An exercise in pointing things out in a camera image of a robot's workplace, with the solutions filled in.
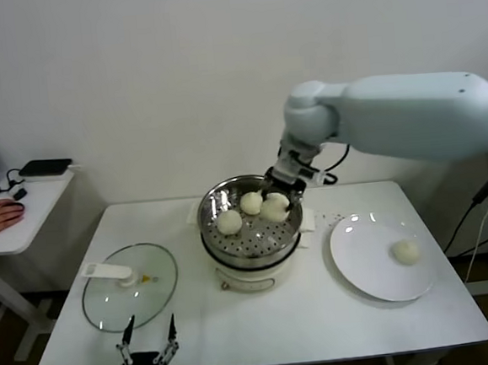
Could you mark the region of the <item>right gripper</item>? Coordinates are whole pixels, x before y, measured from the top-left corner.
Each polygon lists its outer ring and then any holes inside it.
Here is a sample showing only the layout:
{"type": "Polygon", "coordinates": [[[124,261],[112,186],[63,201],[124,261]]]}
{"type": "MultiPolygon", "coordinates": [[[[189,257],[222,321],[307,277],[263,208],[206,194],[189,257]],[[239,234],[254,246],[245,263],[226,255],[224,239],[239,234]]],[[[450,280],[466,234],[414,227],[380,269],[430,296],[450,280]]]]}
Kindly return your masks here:
{"type": "Polygon", "coordinates": [[[269,193],[282,193],[288,199],[288,206],[285,209],[287,216],[293,216],[302,207],[303,195],[306,189],[306,182],[299,178],[277,178],[272,167],[265,172],[264,179],[261,181],[260,193],[262,200],[265,201],[269,193]]]}

